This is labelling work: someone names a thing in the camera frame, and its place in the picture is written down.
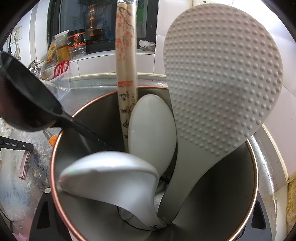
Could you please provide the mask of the yellow snack packet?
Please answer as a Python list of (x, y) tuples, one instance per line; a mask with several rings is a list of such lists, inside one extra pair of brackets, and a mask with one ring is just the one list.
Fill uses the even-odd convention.
[(46, 58), (46, 63), (52, 63), (54, 61), (54, 56), (55, 56), (55, 44), (51, 43), (48, 52), (47, 52), (47, 58)]

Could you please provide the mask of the white MAX plastic spoon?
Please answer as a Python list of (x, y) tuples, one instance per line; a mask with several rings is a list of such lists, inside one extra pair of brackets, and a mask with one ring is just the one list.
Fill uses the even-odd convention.
[(58, 181), (67, 193), (125, 209), (149, 230), (166, 227), (154, 208), (159, 174), (132, 154), (105, 151), (84, 156), (67, 166)]

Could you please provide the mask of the orange handled peeler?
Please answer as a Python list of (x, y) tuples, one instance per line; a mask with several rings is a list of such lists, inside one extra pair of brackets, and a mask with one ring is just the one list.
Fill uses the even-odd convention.
[(43, 130), (43, 134), (48, 139), (51, 147), (54, 147), (56, 144), (57, 136), (48, 128)]

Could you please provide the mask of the black plastic ladle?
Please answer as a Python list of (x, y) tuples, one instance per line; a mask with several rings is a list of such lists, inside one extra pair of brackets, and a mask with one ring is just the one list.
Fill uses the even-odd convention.
[(73, 128), (103, 151), (114, 151), (98, 134), (67, 114), (45, 85), (10, 53), (1, 51), (1, 117), (26, 132)]

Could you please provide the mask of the white dimpled rice paddle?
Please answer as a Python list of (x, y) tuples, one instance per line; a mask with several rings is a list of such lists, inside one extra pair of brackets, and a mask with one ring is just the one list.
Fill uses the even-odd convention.
[(164, 66), (178, 153), (158, 216), (172, 223), (199, 179), (270, 115), (283, 85), (283, 63), (255, 18), (225, 4), (203, 4), (171, 24)]

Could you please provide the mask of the jar with black label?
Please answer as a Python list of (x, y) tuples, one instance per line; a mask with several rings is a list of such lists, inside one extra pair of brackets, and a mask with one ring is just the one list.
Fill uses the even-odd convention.
[(84, 57), (86, 55), (85, 29), (68, 32), (67, 44), (71, 60)]

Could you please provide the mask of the jar with yellow contents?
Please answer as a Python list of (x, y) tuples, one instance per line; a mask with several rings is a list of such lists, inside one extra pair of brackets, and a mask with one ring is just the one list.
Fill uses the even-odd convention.
[(70, 60), (67, 40), (68, 33), (69, 30), (66, 30), (55, 35), (55, 50), (58, 63), (64, 60)]

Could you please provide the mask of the clear plastic container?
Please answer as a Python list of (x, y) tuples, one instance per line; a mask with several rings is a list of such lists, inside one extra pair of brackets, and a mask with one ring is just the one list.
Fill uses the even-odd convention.
[(60, 100), (68, 92), (71, 91), (70, 87), (70, 73), (66, 72), (59, 76), (44, 82), (44, 85), (50, 90), (50, 92)]

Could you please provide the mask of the white ceramic soup spoon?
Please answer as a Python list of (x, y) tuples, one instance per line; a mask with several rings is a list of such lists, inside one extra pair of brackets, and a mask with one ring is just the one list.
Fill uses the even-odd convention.
[(141, 97), (130, 117), (128, 152), (153, 165), (161, 176), (171, 163), (176, 144), (176, 125), (169, 106), (155, 94)]

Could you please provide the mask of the red handled scissors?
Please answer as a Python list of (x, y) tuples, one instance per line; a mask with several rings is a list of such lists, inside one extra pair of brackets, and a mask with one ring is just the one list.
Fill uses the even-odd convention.
[(62, 62), (58, 63), (55, 66), (55, 69), (54, 69), (54, 72), (53, 72), (54, 78), (56, 78), (60, 74), (65, 73), (68, 70), (68, 68), (69, 68), (69, 61), (68, 60), (63, 60)]

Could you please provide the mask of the wooden chopsticks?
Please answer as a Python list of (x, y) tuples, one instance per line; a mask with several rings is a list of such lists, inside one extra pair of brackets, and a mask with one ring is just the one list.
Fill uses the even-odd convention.
[(117, 94), (125, 151), (128, 152), (130, 116), (138, 100), (137, 92), (137, 3), (118, 1), (115, 24)]

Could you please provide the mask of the red metal utensil canister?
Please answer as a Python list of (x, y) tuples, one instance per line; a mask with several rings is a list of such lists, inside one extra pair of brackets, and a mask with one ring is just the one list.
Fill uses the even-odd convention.
[(59, 135), (50, 163), (53, 202), (78, 240), (242, 240), (258, 192), (258, 168), (250, 143), (242, 144), (195, 185), (171, 225), (157, 232), (123, 221), (117, 207), (64, 192), (61, 171), (99, 147), (68, 128)]

